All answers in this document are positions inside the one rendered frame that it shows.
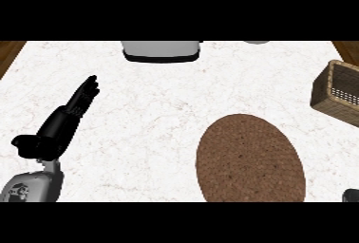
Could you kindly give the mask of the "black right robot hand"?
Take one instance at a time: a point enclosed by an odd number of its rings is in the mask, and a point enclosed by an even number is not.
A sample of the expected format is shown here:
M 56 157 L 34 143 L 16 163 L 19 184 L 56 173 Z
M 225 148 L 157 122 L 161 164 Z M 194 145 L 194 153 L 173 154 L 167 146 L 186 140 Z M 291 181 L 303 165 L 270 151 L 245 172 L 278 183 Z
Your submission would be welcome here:
M 343 193 L 343 202 L 359 202 L 359 190 L 346 189 Z

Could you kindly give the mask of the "brown wicker basket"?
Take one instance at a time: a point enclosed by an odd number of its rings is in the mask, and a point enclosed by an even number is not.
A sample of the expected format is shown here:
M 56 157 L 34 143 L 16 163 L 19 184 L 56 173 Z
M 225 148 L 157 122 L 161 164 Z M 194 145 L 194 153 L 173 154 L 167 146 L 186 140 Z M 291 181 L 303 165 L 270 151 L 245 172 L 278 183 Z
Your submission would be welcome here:
M 313 81 L 310 107 L 359 127 L 359 66 L 328 62 Z

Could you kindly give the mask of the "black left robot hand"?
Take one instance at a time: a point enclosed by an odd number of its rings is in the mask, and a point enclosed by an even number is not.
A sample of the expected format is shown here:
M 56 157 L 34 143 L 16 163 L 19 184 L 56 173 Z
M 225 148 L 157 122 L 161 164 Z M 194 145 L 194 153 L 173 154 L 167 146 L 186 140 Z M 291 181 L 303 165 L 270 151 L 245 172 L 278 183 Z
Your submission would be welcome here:
M 22 158 L 52 161 L 64 155 L 97 93 L 96 75 L 93 75 L 78 86 L 68 103 L 52 112 L 37 134 L 18 135 L 13 138 L 12 145 Z

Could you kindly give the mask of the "brown oval woven placemat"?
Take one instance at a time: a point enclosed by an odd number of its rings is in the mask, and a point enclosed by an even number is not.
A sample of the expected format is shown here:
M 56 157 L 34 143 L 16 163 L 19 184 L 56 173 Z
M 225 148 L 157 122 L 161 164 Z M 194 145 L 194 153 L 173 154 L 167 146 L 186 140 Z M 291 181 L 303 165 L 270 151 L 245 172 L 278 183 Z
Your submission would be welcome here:
M 196 177 L 210 202 L 301 202 L 306 178 L 281 130 L 264 119 L 233 114 L 201 137 Z

